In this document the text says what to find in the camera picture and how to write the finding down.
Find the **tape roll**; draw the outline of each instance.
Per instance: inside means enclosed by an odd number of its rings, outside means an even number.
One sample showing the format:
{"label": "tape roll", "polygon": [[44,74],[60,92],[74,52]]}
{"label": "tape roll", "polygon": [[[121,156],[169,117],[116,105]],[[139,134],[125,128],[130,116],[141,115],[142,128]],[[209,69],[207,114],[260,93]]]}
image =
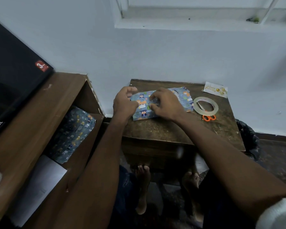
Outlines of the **tape roll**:
{"label": "tape roll", "polygon": [[[213,108],[214,108],[214,110],[213,111],[211,111],[211,112],[208,112],[208,111],[203,111],[198,105],[197,105],[197,102],[198,101],[205,101],[205,102],[208,102],[210,105],[212,105],[213,106]],[[217,113],[217,111],[218,111],[218,105],[217,105],[217,103],[214,101],[214,100],[212,100],[212,99],[210,99],[210,98],[208,98],[208,97],[197,97],[196,99],[194,99],[194,110],[196,111],[196,112],[198,112],[200,115],[204,115],[204,116],[213,116],[213,115],[215,115],[216,113]]]}

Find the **window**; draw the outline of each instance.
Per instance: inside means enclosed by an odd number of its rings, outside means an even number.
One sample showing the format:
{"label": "window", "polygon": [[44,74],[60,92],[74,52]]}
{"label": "window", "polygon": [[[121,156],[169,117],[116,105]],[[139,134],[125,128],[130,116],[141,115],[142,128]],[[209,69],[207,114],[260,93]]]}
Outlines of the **window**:
{"label": "window", "polygon": [[277,31],[286,0],[110,0],[116,28]]}

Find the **bare foot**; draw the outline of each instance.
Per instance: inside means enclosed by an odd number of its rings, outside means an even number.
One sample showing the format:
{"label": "bare foot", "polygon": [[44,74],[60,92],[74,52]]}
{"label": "bare foot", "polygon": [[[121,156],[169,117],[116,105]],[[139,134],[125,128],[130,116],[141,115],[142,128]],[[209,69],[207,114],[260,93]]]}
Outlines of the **bare foot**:
{"label": "bare foot", "polygon": [[136,176],[141,188],[139,195],[139,202],[136,211],[139,215],[142,215],[145,213],[147,207],[146,196],[147,196],[147,188],[150,182],[149,167],[146,165],[144,167],[142,167],[142,165],[139,165],[138,169],[136,170]]}
{"label": "bare foot", "polygon": [[192,172],[186,172],[182,178],[182,184],[184,188],[187,190],[191,199],[193,216],[195,217],[196,221],[202,222],[203,213],[201,210],[201,206],[198,202],[194,200],[196,197],[194,195],[195,193],[197,193],[198,190],[198,183],[199,183],[198,173],[192,174]]}

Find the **trash bin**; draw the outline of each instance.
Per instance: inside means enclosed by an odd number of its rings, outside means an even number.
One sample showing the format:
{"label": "trash bin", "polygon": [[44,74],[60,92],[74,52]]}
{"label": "trash bin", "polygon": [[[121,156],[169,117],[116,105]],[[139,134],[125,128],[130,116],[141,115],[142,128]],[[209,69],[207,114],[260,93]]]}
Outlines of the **trash bin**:
{"label": "trash bin", "polygon": [[255,135],[255,131],[246,123],[237,119],[235,121],[246,148],[245,154],[257,162],[261,153],[259,138]]}

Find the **orange scissors handle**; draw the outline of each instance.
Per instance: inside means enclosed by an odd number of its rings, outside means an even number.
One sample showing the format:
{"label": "orange scissors handle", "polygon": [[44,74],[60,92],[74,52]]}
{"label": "orange scissors handle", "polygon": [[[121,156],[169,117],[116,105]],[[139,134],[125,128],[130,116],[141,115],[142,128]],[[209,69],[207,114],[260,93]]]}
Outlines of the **orange scissors handle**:
{"label": "orange scissors handle", "polygon": [[204,120],[204,121],[214,121],[214,120],[216,120],[216,116],[215,115],[213,115],[213,117],[214,118],[212,118],[211,116],[205,116],[205,115],[202,115],[202,119]]}

